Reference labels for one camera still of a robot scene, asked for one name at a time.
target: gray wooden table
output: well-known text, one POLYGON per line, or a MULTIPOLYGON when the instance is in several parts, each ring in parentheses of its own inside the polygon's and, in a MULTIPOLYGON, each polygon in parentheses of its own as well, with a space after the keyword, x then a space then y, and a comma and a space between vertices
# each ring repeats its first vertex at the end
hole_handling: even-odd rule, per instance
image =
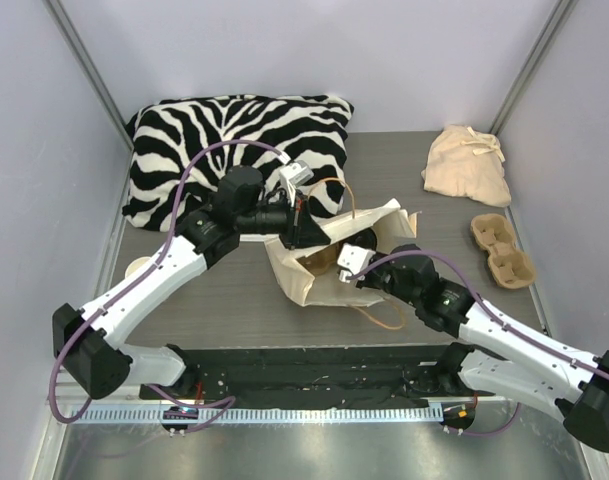
MULTIPOLYGON (((528 289, 510 291, 495 285, 486 255, 474 244, 470 222, 482 213, 503 213, 465 198, 425 192, 420 172, 437 133, 352 134, 347 142, 346 179, 358 208, 372 208, 396 198, 409 211, 421 211, 417 243, 454 260, 479 292, 507 314, 539 327, 528 289)), ((135 258, 152 255, 164 234, 127 226, 114 282, 135 258)), ((438 266, 455 279, 447 267, 438 266)), ((374 314, 399 322, 387 305, 374 314)), ((399 331, 384 330, 348 308, 302 308, 288 300, 275 281, 264 246, 244 243, 205 275, 184 285, 133 332, 129 343, 143 346, 177 344, 185 349, 235 346, 353 345, 446 343, 451 337, 434 332, 409 308, 409 323, 399 331)))

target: pillow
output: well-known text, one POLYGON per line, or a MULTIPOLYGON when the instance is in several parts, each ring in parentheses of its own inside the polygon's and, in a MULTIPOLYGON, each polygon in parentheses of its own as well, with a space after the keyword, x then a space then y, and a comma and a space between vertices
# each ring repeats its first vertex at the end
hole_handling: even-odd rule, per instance
MULTIPOLYGON (((314 177, 301 188, 326 177, 344 179, 346 125, 353 106, 338 97, 233 95, 164 100, 141 109, 126 126, 133 139, 129 195, 122 214, 135 227, 168 231, 182 172, 203 148, 221 140, 245 138, 284 150, 303 160, 314 177)), ((181 221, 208 201, 224 174, 236 165, 257 168, 268 191, 279 182, 282 165, 274 153, 252 145, 214 150, 198 161, 184 187, 181 221)), ((328 218, 341 207, 344 187, 328 182, 311 197, 311 213, 328 218)))

